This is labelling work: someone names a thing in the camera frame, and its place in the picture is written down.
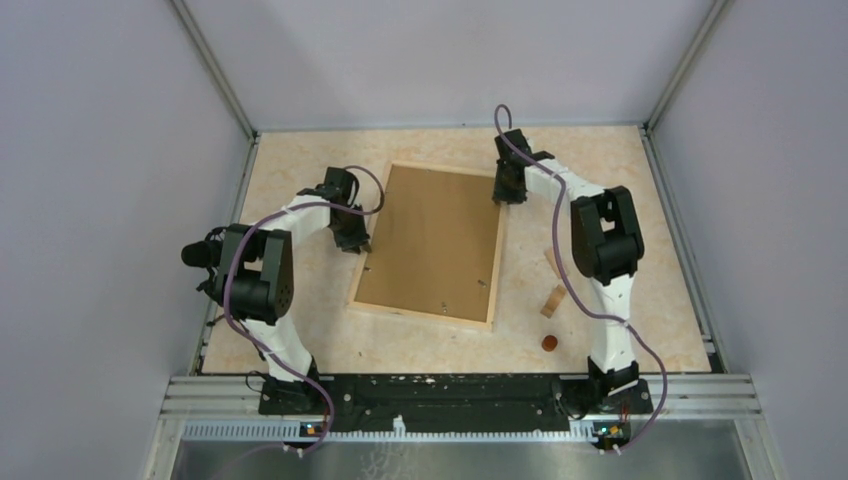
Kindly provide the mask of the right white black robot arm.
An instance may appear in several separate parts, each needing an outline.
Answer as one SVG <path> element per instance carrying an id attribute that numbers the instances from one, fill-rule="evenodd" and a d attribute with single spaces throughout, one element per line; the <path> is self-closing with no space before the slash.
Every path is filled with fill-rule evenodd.
<path id="1" fill-rule="evenodd" d="M 631 192 L 624 186 L 602 187 L 586 180 L 547 151 L 535 152 L 519 129 L 494 139 L 499 158 L 493 199 L 521 204 L 529 194 L 554 206 L 552 234 L 559 234 L 561 210 L 569 209 L 571 255 L 599 301 L 591 311 L 593 343 L 587 360 L 586 397 L 600 412 L 612 412 L 640 380 L 631 335 L 631 297 L 638 263 L 645 253 Z"/>

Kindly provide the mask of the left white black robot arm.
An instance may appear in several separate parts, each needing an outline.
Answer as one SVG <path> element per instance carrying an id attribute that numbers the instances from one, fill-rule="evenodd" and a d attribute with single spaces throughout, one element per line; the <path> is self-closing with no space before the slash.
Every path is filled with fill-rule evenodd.
<path id="1" fill-rule="evenodd" d="M 204 291 L 222 308 L 229 326 L 268 364 L 261 390 L 263 414 L 331 411 L 313 355 L 301 341 L 292 305 L 294 250 L 328 230 L 336 247 L 352 254 L 370 249 L 368 211 L 357 201 L 359 167 L 330 167 L 321 183 L 299 191 L 280 210 L 252 225 L 234 223 L 210 234 L 217 248 Z"/>

